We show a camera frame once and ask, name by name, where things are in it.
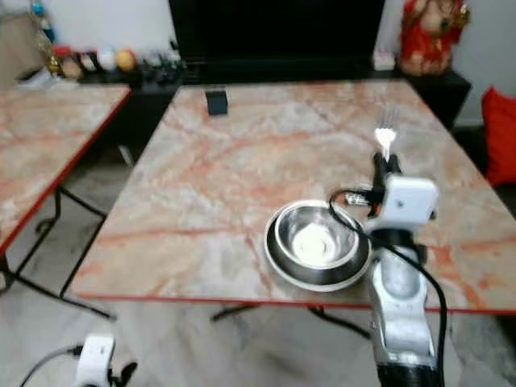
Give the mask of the steel fork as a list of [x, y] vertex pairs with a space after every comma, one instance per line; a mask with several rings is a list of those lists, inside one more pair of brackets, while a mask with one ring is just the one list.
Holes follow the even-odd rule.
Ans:
[[381, 147], [381, 155], [389, 161], [392, 157], [392, 144], [397, 139], [397, 111], [394, 108], [384, 108], [381, 111], [373, 136]]

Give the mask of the steel bowl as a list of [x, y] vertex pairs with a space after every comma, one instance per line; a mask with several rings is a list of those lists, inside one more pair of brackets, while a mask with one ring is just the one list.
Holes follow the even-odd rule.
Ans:
[[350, 221], [332, 216], [331, 206], [317, 200], [292, 202], [276, 212], [270, 230], [273, 246], [303, 268], [339, 268], [357, 253], [359, 239]]

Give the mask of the black low cabinet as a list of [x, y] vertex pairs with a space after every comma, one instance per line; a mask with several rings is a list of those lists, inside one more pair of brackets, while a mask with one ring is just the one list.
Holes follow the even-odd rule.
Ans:
[[455, 126], [472, 84], [455, 70], [442, 75], [411, 77], [398, 70], [375, 70], [365, 61], [228, 61], [189, 62], [171, 77], [155, 73], [91, 73], [81, 85], [126, 85], [127, 100], [114, 114], [113, 126], [104, 129], [105, 141], [121, 140], [142, 148], [150, 139], [159, 119], [181, 87], [214, 87], [255, 84], [255, 82], [324, 82], [358, 80], [408, 81], [417, 95], [447, 129]]

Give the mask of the red cushion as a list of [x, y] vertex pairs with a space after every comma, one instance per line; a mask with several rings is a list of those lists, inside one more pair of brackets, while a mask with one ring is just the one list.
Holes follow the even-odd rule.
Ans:
[[516, 184], [516, 97], [495, 87], [481, 101], [488, 154], [486, 178], [491, 185]]

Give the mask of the steel plate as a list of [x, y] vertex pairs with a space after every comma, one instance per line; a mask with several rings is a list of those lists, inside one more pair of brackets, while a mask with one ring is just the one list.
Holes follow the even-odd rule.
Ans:
[[279, 248], [273, 246], [272, 220], [276, 213], [269, 219], [263, 232], [263, 247], [266, 258], [273, 269], [283, 279], [292, 285], [309, 291], [329, 293], [346, 289], [357, 283], [364, 276], [366, 269], [371, 264], [371, 243], [362, 239], [358, 232], [362, 230], [361, 222], [353, 218], [339, 204], [331, 205], [332, 216], [340, 222], [350, 221], [353, 223], [350, 229], [353, 230], [359, 239], [357, 253], [350, 261], [339, 268], [312, 269], [303, 268], [301, 265], [288, 261], [285, 254]]

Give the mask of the small marble pattern table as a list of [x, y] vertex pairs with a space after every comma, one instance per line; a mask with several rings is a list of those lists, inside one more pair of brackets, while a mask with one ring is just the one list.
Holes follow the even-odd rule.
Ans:
[[[130, 90], [125, 85], [79, 85], [54, 89], [5, 89], [0, 93], [0, 221], [1, 260], [6, 293], [21, 284], [37, 294], [76, 307], [103, 319], [115, 316], [67, 295], [73, 283], [67, 277], [58, 292], [23, 276], [23, 270], [61, 220], [64, 199], [73, 200], [106, 221], [106, 212], [70, 193], [63, 184], [73, 167], [124, 106]], [[54, 214], [36, 226], [36, 240], [18, 265], [11, 266], [8, 251], [51, 199]]]

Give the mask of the red and gold statue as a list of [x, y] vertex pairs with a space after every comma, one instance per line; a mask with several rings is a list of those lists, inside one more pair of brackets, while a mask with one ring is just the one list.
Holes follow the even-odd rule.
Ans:
[[446, 73], [452, 49], [471, 18], [465, 0], [405, 0], [398, 56], [402, 73], [413, 77]]

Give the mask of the beige chair back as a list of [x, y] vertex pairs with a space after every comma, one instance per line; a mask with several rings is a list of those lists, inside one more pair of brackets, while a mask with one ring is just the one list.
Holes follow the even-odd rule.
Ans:
[[38, 30], [27, 12], [3, 15], [0, 22], [0, 88], [10, 89], [25, 75], [36, 74], [44, 67]]

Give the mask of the large marble pattern table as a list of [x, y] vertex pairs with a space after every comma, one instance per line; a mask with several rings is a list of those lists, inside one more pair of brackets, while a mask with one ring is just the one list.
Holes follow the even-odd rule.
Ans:
[[263, 232], [288, 203], [368, 184], [375, 128], [387, 119], [402, 171], [441, 189], [416, 242], [449, 314], [516, 317], [516, 218], [409, 82], [225, 91], [225, 115], [210, 114], [202, 87], [173, 97], [75, 273], [75, 296], [371, 312], [361, 284], [333, 293], [289, 284]]

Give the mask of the black television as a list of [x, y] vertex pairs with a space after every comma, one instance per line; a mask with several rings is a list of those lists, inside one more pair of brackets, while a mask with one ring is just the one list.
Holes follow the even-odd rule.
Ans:
[[178, 47], [199, 61], [371, 56], [385, 0], [169, 0]]

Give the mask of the small black box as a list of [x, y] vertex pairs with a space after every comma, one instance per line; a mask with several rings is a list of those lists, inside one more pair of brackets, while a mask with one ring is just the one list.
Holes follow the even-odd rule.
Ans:
[[204, 92], [210, 117], [228, 115], [228, 95], [224, 89], [208, 89]]

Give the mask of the hanging bead decoration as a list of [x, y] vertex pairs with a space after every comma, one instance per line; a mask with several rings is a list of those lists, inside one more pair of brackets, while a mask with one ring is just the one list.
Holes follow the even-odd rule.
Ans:
[[56, 33], [49, 22], [47, 8], [40, 0], [30, 0], [28, 10], [38, 30], [36, 42], [40, 48], [42, 59], [44, 59], [44, 65], [52, 75], [60, 75], [61, 65], [54, 53]]

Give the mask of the white ball ornament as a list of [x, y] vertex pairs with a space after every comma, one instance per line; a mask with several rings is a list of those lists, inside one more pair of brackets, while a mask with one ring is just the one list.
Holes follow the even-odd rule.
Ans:
[[100, 49], [96, 52], [98, 67], [104, 73], [113, 73], [118, 69], [117, 52], [114, 49]]

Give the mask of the orange ball ornament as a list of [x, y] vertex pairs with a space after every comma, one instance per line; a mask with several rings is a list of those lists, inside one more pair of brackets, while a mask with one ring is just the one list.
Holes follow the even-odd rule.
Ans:
[[131, 49], [118, 49], [114, 55], [114, 62], [121, 73], [132, 73], [137, 67], [137, 59]]

